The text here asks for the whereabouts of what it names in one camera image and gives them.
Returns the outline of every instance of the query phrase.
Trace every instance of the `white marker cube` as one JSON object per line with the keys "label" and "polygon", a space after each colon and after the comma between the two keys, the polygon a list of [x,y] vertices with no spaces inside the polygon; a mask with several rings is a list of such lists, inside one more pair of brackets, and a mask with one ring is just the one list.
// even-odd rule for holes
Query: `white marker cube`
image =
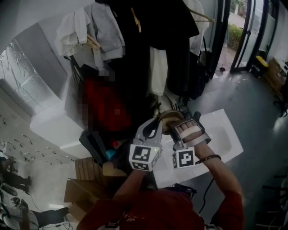
{"label": "white marker cube", "polygon": [[133,169],[152,171],[154,165],[160,158],[159,147],[131,145],[129,162]]}
{"label": "white marker cube", "polygon": [[177,150],[172,155],[172,161],[174,168],[187,168],[194,166],[197,162],[194,147],[184,150]]}

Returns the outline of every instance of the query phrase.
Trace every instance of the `red shirt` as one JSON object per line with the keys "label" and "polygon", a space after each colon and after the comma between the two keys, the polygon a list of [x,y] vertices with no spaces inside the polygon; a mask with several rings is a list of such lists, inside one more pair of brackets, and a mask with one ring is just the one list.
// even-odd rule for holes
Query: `red shirt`
{"label": "red shirt", "polygon": [[[78,230],[96,230],[119,221],[120,230],[203,230],[203,219],[193,210],[189,197],[169,190],[139,193],[128,210],[112,200],[98,201],[81,220]],[[242,230],[241,195],[226,195],[212,224],[223,230]]]}

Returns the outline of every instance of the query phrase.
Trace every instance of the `black bag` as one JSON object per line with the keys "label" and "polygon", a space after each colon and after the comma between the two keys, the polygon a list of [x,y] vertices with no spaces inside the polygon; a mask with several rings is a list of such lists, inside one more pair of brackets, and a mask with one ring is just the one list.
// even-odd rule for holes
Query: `black bag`
{"label": "black bag", "polygon": [[[204,41],[205,55],[207,58],[206,42]],[[212,72],[206,65],[200,62],[200,56],[190,52],[190,71],[189,71],[189,85],[188,94],[192,100],[200,97],[205,89],[206,83],[212,79]]]}

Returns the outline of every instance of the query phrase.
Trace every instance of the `plastic wrap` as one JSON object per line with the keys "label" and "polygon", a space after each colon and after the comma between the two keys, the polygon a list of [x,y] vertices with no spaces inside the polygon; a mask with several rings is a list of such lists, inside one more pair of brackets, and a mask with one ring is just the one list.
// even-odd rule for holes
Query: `plastic wrap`
{"label": "plastic wrap", "polygon": [[60,101],[15,39],[0,56],[0,86],[31,116]]}

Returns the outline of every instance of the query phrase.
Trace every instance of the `hand strap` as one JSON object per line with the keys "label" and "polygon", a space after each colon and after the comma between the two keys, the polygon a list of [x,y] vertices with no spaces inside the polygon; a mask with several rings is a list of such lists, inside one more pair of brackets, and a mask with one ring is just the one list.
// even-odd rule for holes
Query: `hand strap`
{"label": "hand strap", "polygon": [[209,160],[209,159],[211,159],[211,158],[219,158],[219,159],[221,160],[221,157],[220,157],[219,155],[210,155],[210,156],[208,156],[208,157],[205,157],[205,158],[197,161],[195,164],[201,164],[201,163],[203,163],[204,161],[207,161],[207,160]]}

